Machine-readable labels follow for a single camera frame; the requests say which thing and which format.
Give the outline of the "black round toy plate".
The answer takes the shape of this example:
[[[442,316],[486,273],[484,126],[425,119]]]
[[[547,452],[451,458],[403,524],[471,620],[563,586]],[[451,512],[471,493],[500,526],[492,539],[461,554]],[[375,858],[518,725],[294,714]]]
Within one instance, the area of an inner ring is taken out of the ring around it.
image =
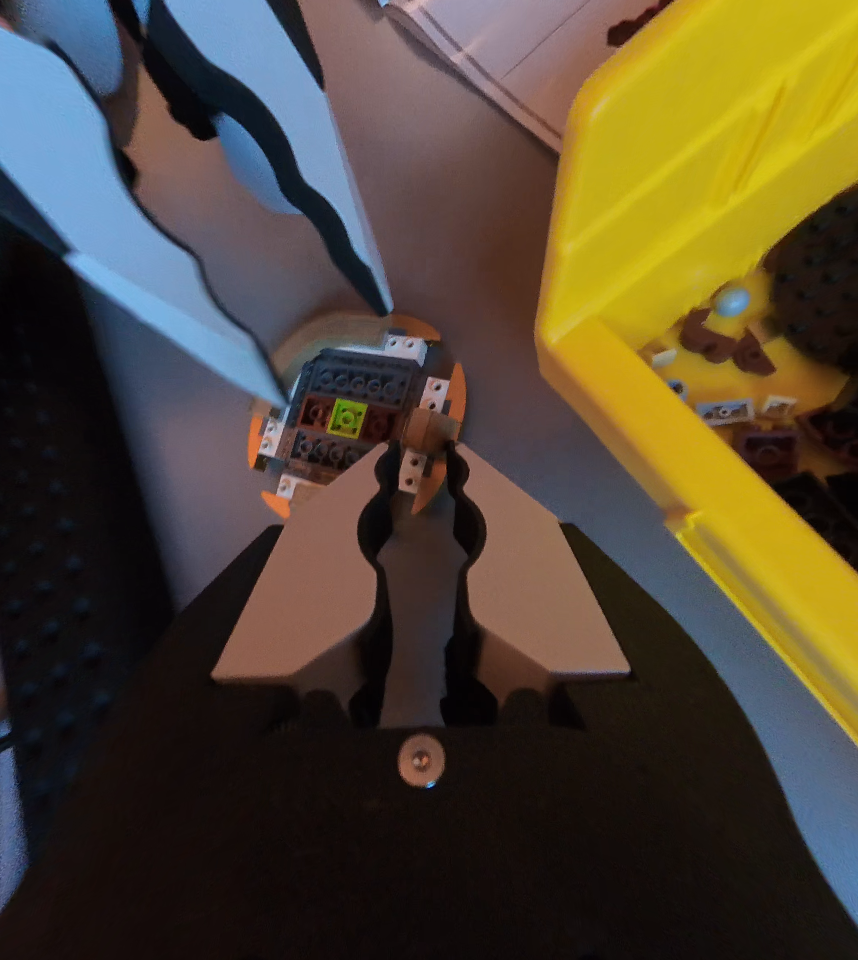
[[[858,373],[858,186],[799,222],[762,268],[773,330],[806,358]]]

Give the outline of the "small tan toy brick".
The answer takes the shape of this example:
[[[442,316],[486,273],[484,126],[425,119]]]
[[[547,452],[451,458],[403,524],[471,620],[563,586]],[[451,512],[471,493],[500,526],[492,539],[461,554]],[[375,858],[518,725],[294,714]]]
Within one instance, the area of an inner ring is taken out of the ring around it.
[[[406,450],[426,456],[446,453],[459,438],[461,421],[435,410],[417,407],[409,414],[400,440]]]

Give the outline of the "white instruction booklet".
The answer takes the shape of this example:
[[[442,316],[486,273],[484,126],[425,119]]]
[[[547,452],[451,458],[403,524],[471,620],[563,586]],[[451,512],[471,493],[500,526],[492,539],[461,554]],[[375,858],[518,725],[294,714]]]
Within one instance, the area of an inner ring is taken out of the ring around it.
[[[669,1],[380,1],[382,12],[558,153],[585,81]]]

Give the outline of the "round toy brick assembly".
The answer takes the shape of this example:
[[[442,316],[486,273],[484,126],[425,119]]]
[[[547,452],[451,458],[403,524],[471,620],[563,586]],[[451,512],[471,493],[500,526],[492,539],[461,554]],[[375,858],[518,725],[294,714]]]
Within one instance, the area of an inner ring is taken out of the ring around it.
[[[251,406],[246,458],[264,474],[262,498],[286,521],[294,508],[332,484],[382,443],[401,449],[399,491],[411,513],[425,510],[446,478],[446,453],[401,446],[417,407],[461,421],[467,380],[441,334],[422,320],[338,311],[306,320],[272,361],[284,398]]]

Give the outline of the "yellow plastic bin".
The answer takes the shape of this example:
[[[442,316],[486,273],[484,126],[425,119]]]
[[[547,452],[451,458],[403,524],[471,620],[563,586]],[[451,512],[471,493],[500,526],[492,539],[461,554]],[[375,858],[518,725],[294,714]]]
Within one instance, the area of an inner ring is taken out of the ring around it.
[[[858,2],[674,2],[560,153],[543,377],[858,746],[858,575],[637,351],[858,180]]]

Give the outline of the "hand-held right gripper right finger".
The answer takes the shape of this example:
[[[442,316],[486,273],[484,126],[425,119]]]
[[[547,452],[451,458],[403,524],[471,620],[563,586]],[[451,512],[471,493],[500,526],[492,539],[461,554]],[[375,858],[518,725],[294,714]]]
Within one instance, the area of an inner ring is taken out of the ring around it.
[[[444,654],[447,726],[494,724],[522,690],[620,680],[630,665],[559,519],[464,443],[447,450],[464,552]]]

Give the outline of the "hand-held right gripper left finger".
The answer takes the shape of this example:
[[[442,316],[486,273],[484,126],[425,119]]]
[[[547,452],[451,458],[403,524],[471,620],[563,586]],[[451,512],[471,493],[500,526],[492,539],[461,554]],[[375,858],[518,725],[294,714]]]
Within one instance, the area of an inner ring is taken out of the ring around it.
[[[380,724],[391,663],[387,575],[391,443],[295,508],[211,672],[222,685],[333,694],[358,727]]]

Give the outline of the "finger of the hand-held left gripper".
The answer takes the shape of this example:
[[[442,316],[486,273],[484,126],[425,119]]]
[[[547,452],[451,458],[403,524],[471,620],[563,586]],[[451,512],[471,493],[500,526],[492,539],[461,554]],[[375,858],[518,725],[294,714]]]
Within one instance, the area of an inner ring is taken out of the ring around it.
[[[237,180],[296,213],[361,298],[393,310],[385,267],[297,2],[147,3],[147,72],[172,118],[218,139]]]
[[[81,280],[251,398],[281,403],[261,345],[133,194],[96,90],[53,41],[1,26],[0,167],[71,246],[62,260]]]

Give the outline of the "black perforated chair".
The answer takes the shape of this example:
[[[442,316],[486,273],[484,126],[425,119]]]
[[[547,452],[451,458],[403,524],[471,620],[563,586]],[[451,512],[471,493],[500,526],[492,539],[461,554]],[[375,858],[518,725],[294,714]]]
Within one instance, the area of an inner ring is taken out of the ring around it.
[[[171,618],[80,283],[17,242],[0,288],[0,642],[29,859]]]

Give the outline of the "pile of brown toy bricks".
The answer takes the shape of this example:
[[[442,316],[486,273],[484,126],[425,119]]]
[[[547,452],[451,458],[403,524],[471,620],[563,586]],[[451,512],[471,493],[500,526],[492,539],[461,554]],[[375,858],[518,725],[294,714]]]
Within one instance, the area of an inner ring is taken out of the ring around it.
[[[641,356],[858,573],[858,280],[728,282]]]

